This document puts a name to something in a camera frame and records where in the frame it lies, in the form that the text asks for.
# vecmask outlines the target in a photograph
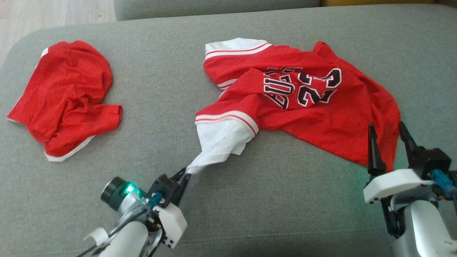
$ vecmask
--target red fabric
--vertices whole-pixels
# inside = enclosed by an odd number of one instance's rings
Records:
[[[120,105],[100,104],[111,87],[108,61],[83,41],[59,42],[41,57],[8,118],[62,157],[90,136],[117,128]]]
[[[259,129],[289,132],[364,166],[368,125],[374,123],[383,160],[393,170],[400,122],[395,99],[324,42],[317,42],[312,52],[270,46],[255,54],[213,56],[204,69],[216,84],[237,80],[197,115],[238,110],[253,118]],[[307,93],[311,91],[320,101],[313,101]]]

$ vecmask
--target green led light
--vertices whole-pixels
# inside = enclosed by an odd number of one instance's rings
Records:
[[[129,184],[128,187],[125,189],[125,193],[131,193],[135,190],[135,186],[133,184]]]

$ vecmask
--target gray cushion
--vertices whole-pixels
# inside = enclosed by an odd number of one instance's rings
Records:
[[[105,102],[123,121],[62,163],[20,124],[0,122],[3,257],[71,257],[117,214],[99,200],[114,176],[145,190],[200,152],[195,112],[220,90],[205,75],[204,44],[235,37],[311,50],[318,40],[396,98],[417,143],[457,158],[457,10],[438,5],[306,8],[54,28],[19,41],[0,72],[0,117],[23,92],[42,50],[84,40],[110,62]],[[402,145],[396,168],[407,166]],[[181,209],[189,227],[158,256],[386,256],[379,205],[364,203],[366,168],[283,132],[261,131],[241,156],[191,180]],[[455,235],[452,206],[446,221]]]
[[[118,21],[317,7],[320,0],[114,0]]]

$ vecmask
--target basketball jersey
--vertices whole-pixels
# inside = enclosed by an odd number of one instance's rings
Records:
[[[245,38],[209,43],[204,69],[223,92],[197,112],[202,153],[188,173],[241,154],[260,130],[288,132],[367,166],[370,123],[393,169],[400,122],[395,99],[324,42],[312,52]]]

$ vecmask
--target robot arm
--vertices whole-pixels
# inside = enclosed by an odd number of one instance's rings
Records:
[[[455,257],[457,241],[437,210],[439,199],[457,201],[451,159],[439,148],[417,146],[403,122],[399,128],[409,167],[386,173],[376,131],[373,124],[369,127],[370,180],[363,190],[365,202],[380,202],[387,232],[396,238],[391,246],[394,257]]]
[[[87,237],[96,244],[81,253],[99,257],[151,257],[160,243],[175,248],[187,222],[177,207],[191,175],[185,168],[171,178],[157,178],[148,193],[119,177],[103,189],[101,200],[121,216],[106,232],[98,228]]]

